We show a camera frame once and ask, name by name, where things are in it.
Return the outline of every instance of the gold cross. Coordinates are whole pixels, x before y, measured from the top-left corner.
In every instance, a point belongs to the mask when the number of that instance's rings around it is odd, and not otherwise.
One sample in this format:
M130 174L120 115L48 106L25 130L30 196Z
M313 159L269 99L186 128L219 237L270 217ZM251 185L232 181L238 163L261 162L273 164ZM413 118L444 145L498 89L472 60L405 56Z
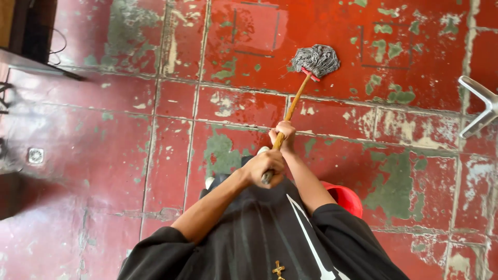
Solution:
M284 278L282 278L282 270L285 270L285 266L280 266L280 262L279 261L276 261L275 263L277 265L277 268L275 268L271 272L277 274L277 276L278 276L277 280L285 280Z

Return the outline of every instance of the shoe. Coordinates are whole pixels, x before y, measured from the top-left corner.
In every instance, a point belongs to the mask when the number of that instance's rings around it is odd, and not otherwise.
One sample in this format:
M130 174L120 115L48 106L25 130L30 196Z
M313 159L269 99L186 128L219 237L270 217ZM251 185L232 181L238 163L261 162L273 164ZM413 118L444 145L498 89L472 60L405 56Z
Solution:
M259 151L257 151L257 154L260 154L262 152L266 152L266 151L269 151L271 150L270 148L268 148L267 146L263 146L261 147L261 149L259 149Z
M211 184L215 181L215 178L214 177L209 177L206 179L206 189L209 189L209 187L211 186Z

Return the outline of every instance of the metal drain cover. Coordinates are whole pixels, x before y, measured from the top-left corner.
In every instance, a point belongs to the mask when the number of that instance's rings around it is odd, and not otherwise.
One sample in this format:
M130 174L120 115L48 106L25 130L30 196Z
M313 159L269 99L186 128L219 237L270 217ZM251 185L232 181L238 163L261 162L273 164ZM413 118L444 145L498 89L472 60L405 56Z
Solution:
M33 164L40 164L43 162L43 149L29 148L28 161Z

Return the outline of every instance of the gray mop head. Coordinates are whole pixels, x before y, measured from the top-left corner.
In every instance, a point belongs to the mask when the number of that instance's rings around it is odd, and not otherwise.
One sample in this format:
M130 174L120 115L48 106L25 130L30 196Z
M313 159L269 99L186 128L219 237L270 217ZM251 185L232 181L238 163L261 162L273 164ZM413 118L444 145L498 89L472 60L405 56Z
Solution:
M318 79L336 71L341 65L336 51L332 47L319 44L311 48L298 49L290 62L295 71L300 72L301 67L304 67Z

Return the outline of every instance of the bucket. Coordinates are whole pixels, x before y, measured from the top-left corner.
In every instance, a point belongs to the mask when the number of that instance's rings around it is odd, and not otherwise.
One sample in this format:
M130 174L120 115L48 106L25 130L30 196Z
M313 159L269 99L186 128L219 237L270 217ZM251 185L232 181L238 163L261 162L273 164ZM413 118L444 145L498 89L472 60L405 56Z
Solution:
M363 205L358 195L349 188L343 186L332 185L330 183L320 181L330 195L336 200L337 204L342 206L351 214L362 218Z

